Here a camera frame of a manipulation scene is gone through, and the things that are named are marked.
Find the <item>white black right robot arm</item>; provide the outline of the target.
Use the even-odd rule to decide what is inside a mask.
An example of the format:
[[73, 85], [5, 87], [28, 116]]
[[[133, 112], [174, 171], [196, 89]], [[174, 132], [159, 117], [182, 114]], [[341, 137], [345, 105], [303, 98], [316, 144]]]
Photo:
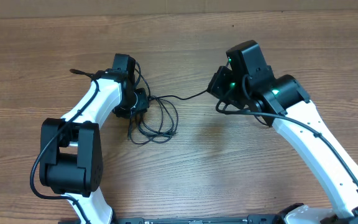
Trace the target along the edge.
[[207, 91], [216, 111], [248, 115], [272, 127], [300, 155], [326, 193], [331, 208], [295, 203], [247, 223], [358, 223], [358, 165], [325, 125], [308, 92], [291, 75], [276, 78], [259, 44], [248, 40], [226, 52]]

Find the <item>black cable silver plug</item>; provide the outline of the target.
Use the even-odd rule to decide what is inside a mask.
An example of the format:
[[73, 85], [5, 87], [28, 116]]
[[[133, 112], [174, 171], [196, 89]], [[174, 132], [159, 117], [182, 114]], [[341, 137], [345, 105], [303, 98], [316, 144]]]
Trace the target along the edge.
[[151, 96], [154, 102], [152, 114], [142, 111], [129, 118], [127, 138], [135, 145], [142, 146], [150, 142], [163, 144], [177, 133], [179, 115], [175, 105], [167, 100], [168, 96]]

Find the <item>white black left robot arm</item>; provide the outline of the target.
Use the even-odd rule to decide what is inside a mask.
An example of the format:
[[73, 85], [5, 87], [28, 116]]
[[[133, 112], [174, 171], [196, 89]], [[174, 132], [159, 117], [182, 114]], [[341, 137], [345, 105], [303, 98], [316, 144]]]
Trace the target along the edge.
[[112, 67], [87, 73], [88, 92], [59, 119], [41, 126], [40, 154], [30, 176], [54, 192], [52, 200], [67, 200], [77, 223], [116, 223], [113, 209], [100, 188], [103, 156], [100, 129], [108, 116], [130, 119], [149, 107], [144, 88], [137, 85], [139, 64], [130, 55], [116, 54]]

